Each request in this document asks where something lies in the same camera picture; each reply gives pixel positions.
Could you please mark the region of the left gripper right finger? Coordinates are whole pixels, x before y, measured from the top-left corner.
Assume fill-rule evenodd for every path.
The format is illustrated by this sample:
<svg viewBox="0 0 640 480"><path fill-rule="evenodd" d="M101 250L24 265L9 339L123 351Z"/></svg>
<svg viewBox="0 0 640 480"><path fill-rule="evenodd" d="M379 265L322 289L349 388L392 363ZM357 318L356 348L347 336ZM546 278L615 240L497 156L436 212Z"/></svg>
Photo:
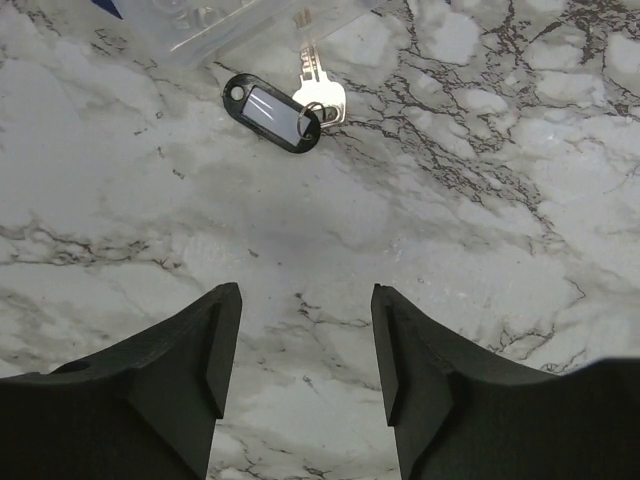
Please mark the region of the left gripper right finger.
<svg viewBox="0 0 640 480"><path fill-rule="evenodd" d="M403 478L638 477L636 359L546 373L480 347L383 285L371 315Z"/></svg>

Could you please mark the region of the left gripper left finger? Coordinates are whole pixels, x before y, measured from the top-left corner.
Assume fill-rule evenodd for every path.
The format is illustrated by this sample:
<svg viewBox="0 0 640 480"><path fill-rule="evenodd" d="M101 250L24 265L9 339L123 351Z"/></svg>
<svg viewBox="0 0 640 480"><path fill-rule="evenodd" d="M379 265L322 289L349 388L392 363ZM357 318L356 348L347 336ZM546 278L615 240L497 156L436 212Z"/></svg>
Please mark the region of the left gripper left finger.
<svg viewBox="0 0 640 480"><path fill-rule="evenodd" d="M235 283L48 374L1 382L5 479L202 479L242 313Z"/></svg>

